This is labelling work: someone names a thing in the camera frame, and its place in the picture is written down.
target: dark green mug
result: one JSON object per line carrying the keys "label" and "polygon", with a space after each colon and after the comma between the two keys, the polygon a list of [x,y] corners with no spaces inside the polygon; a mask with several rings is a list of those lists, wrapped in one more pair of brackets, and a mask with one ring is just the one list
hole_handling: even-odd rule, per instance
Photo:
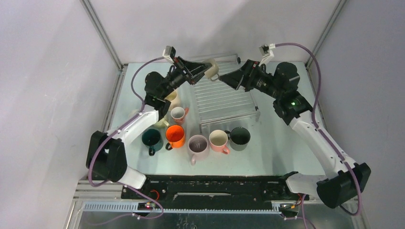
{"label": "dark green mug", "polygon": [[149,147],[149,156],[155,155],[163,147],[163,140],[159,130],[149,129],[145,131],[142,134],[142,143]]}

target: beige mug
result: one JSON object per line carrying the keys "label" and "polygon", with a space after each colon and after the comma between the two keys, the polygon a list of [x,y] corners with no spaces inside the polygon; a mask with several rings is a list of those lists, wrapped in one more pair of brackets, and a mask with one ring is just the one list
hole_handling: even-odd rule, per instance
{"label": "beige mug", "polygon": [[208,59],[203,62],[207,62],[211,64],[211,68],[209,68],[207,71],[204,72],[205,77],[210,79],[211,81],[216,81],[219,79],[219,67],[218,64],[216,63],[215,59]]}
{"label": "beige mug", "polygon": [[177,89],[174,90],[172,93],[170,93],[168,96],[166,96],[165,99],[170,101],[169,111],[172,111],[174,107],[180,106],[181,100],[179,93],[177,93]]}
{"label": "beige mug", "polygon": [[166,116],[164,116],[162,119],[160,119],[158,122],[155,123],[155,125],[153,125],[156,128],[165,128],[165,127],[169,127],[170,124],[166,118]]}

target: pink mug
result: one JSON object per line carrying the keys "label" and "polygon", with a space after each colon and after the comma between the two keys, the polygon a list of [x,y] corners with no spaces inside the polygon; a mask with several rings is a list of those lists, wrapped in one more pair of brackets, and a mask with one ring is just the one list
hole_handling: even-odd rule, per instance
{"label": "pink mug", "polygon": [[186,115],[188,114],[188,108],[174,107],[170,112],[171,117],[176,122],[177,125],[182,125],[186,121]]}
{"label": "pink mug", "polygon": [[214,130],[210,134],[210,146],[215,152],[221,152],[224,154],[229,154],[231,151],[226,147],[228,143],[228,135],[225,131]]}
{"label": "pink mug", "polygon": [[202,135],[194,135],[189,139],[187,149],[192,155],[191,165],[195,165],[196,161],[202,161],[210,154],[210,147],[207,139]]}

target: table surface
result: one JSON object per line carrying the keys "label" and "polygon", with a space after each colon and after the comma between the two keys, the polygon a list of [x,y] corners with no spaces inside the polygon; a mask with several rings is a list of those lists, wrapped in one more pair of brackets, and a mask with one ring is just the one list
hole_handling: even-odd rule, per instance
{"label": "table surface", "polygon": [[[298,91],[312,104],[315,100],[314,93],[304,63],[293,63],[297,66],[301,76]],[[278,62],[267,64],[267,71],[273,73],[277,64]],[[112,127],[124,123],[134,111],[140,108],[141,102],[132,93],[130,82],[133,74],[141,65],[142,63],[128,65],[114,111]],[[151,63],[144,67],[135,78],[135,90],[140,96],[145,97],[144,79],[147,73],[156,71],[165,76],[169,67],[168,63]],[[198,115],[195,113],[195,104],[192,102],[192,86],[184,83],[178,92],[181,97],[181,106],[190,108],[183,125],[188,141],[191,136],[200,134]],[[203,135],[208,139],[209,133],[215,129],[231,130],[237,126],[247,128],[251,133],[251,141],[244,151],[234,151],[228,143],[228,147],[231,149],[229,155],[211,150],[204,161],[197,161],[196,165],[192,166],[191,156],[187,153],[186,145],[171,151],[163,148],[156,152],[155,156],[149,156],[148,149],[138,137],[126,148],[128,166],[144,174],[154,175],[263,176],[284,175],[291,171],[299,171],[308,175],[324,175],[320,163],[309,147],[274,112],[272,105],[274,99],[257,90],[252,91],[252,96],[261,113],[258,122],[253,118],[248,118],[220,125],[210,125],[203,129]],[[319,112],[317,112],[317,118],[320,120]],[[171,118],[168,120],[170,124],[174,124]],[[165,129],[159,130],[166,145]]]}

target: white wall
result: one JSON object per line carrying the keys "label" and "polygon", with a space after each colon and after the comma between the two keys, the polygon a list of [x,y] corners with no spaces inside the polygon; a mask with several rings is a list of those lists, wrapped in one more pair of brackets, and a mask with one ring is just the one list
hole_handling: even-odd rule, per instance
{"label": "white wall", "polygon": [[326,125],[372,171],[363,199],[374,229],[405,224],[404,15],[402,0],[349,1],[318,54]]}
{"label": "white wall", "polygon": [[0,1],[0,228],[62,228],[117,69],[80,1]]}
{"label": "white wall", "polygon": [[[182,57],[236,52],[260,60],[264,43],[315,46],[339,0],[92,0],[123,63],[146,62],[166,45]],[[306,61],[299,48],[274,61]]]}

